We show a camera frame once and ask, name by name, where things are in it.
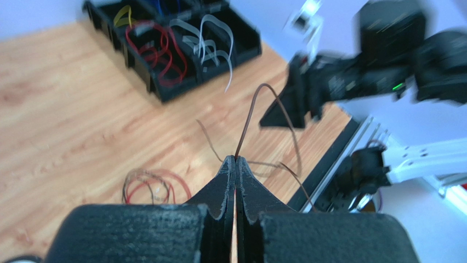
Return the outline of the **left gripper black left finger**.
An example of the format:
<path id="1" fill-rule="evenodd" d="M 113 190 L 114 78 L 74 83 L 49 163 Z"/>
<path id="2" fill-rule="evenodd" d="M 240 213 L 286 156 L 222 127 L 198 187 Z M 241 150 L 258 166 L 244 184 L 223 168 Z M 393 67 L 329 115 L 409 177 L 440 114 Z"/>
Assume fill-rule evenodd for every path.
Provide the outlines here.
<path id="1" fill-rule="evenodd" d="M 236 183 L 234 156 L 227 156 L 217 175 L 186 204 L 200 211 L 194 262 L 230 262 Z"/>

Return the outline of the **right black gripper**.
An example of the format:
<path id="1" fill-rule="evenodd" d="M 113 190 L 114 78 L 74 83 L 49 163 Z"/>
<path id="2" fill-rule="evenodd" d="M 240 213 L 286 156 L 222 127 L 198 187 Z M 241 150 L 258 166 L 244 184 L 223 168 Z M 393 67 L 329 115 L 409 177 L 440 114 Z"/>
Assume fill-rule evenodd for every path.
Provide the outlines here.
<path id="1" fill-rule="evenodd" d="M 286 87 L 278 95 L 295 129 L 304 129 L 305 115 L 320 120 L 323 105 L 331 101 L 346 100 L 350 83 L 345 75 L 350 59 L 330 54 L 318 54 L 310 60 L 304 53 L 296 53 L 289 62 Z M 276 100 L 272 102 L 259 122 L 261 127 L 285 127 L 288 122 Z"/>

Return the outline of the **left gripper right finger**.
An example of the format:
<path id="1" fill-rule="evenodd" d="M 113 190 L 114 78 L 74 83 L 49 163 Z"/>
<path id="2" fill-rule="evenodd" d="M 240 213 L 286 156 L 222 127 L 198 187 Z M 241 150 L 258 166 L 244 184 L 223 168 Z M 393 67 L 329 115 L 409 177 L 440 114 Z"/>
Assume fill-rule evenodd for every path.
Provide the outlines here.
<path id="1" fill-rule="evenodd" d="M 236 164 L 236 216 L 238 262 L 263 262 L 264 240 L 260 216 L 295 210 L 280 201 L 253 175 L 247 161 Z"/>

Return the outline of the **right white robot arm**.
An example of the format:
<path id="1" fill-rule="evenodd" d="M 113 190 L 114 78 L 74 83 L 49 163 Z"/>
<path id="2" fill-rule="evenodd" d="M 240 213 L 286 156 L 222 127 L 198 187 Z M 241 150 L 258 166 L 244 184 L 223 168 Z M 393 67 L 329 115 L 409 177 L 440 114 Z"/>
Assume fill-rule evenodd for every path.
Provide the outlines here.
<path id="1" fill-rule="evenodd" d="M 361 120 L 305 210 L 355 210 L 382 187 L 466 183 L 466 27 L 437 33 L 427 1 L 306 2 L 288 25 L 307 37 L 262 127 L 303 129 L 341 102 Z"/>

